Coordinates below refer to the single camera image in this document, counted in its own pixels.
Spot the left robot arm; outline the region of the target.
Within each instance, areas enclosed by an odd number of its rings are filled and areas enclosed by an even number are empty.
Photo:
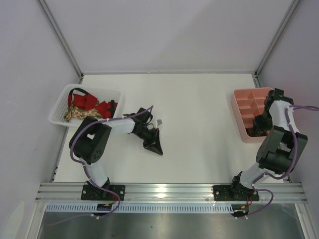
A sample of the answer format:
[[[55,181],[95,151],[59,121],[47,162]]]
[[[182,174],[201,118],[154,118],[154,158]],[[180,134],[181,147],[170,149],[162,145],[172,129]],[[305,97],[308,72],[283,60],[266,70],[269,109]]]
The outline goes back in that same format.
[[[152,126],[152,107],[140,108],[137,113],[124,114],[119,118],[97,120],[87,116],[82,121],[69,142],[70,157],[80,163],[87,177],[87,189],[82,199],[92,196],[93,200],[117,199],[118,194],[111,191],[109,177],[105,174],[99,160],[106,148],[109,137],[117,134],[134,134],[143,140],[143,148],[163,155],[160,144],[160,130]]]

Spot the dark brown patterned tie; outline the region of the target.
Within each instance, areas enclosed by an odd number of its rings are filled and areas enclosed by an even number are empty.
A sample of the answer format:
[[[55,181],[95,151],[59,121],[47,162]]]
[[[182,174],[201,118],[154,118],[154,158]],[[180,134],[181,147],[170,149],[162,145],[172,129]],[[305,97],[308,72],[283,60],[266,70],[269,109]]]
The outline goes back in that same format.
[[[258,129],[254,129],[253,127],[246,129],[247,135],[250,137],[263,137],[268,134],[267,131],[260,131]]]

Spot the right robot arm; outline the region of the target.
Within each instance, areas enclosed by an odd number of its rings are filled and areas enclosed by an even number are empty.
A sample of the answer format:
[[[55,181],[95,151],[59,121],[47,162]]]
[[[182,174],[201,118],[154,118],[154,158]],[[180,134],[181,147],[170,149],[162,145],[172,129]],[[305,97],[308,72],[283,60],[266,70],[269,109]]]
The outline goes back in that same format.
[[[243,142],[261,141],[255,163],[232,179],[230,196],[242,201],[256,195],[258,185],[265,180],[287,177],[308,137],[300,133],[294,121],[293,112],[298,106],[281,89],[236,90],[231,104]]]

